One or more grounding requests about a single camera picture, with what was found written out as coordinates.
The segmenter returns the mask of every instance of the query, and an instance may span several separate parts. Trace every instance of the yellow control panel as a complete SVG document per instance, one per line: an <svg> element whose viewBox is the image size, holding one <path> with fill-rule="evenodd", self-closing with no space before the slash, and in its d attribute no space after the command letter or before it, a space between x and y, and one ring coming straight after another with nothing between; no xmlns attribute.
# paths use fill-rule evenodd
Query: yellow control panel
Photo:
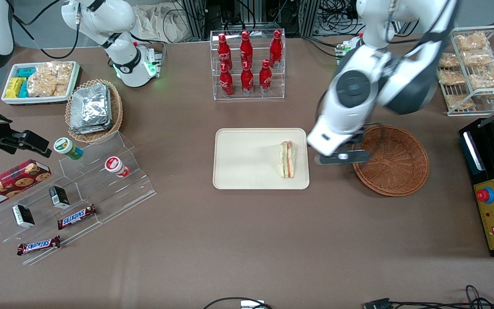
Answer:
<svg viewBox="0 0 494 309"><path fill-rule="evenodd" d="M474 186L489 249L494 250L494 179Z"/></svg>

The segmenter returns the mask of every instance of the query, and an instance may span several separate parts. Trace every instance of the yellow package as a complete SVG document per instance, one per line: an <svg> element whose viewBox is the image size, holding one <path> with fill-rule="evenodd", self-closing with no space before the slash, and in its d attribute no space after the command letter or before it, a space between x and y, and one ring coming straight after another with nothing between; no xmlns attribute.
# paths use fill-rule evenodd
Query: yellow package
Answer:
<svg viewBox="0 0 494 309"><path fill-rule="evenodd" d="M18 98L20 93L20 87L26 81L26 78L11 78L9 86L6 89L5 97L7 98Z"/></svg>

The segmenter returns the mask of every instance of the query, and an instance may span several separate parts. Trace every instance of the white tray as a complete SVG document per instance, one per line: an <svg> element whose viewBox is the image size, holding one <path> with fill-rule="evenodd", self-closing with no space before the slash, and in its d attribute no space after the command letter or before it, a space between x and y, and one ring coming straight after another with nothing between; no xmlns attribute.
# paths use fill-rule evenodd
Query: white tray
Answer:
<svg viewBox="0 0 494 309"><path fill-rule="evenodd" d="M280 176L280 143L297 145L295 177ZM302 190L310 184L306 133L299 128L220 129L213 185L222 190Z"/></svg>
<svg viewBox="0 0 494 309"><path fill-rule="evenodd" d="M34 97L34 98L6 98L5 92L9 86L10 79L16 77L16 73L18 69L22 68L35 68L37 65L43 64L45 62L35 62L35 63L17 63L12 66L9 72L9 76L7 77L7 81L5 83L5 88L3 88L3 93L1 94L1 100L8 105L38 105L38 104L51 104L55 102L66 103L68 97L72 95L74 91L75 84L77 81L77 76L79 75L80 66L76 61L62 61L64 63L71 63L74 65L72 68L72 74L70 76L70 82L68 82L68 89L66 90L66 94L58 97Z"/></svg>

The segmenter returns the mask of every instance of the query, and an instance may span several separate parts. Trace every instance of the small black box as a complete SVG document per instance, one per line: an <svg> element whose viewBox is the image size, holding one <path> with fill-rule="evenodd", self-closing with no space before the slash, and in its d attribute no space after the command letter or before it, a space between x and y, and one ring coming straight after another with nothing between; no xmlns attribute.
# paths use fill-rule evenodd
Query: small black box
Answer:
<svg viewBox="0 0 494 309"><path fill-rule="evenodd" d="M35 225L32 212L27 207L22 205L12 206L12 213L19 226L30 228Z"/></svg>
<svg viewBox="0 0 494 309"><path fill-rule="evenodd" d="M63 188L52 186L49 188L49 195L53 201L53 206L60 209L67 209L70 207L70 202L68 201L66 191Z"/></svg>

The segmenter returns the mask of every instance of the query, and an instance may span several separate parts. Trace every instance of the green can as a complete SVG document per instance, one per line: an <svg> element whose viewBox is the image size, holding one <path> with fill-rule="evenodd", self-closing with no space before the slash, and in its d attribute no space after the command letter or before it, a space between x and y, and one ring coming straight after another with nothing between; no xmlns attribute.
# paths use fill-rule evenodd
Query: green can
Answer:
<svg viewBox="0 0 494 309"><path fill-rule="evenodd" d="M83 156L83 149L77 147L67 137L61 137L54 142L54 150L63 155L67 155L71 160L78 160Z"/></svg>

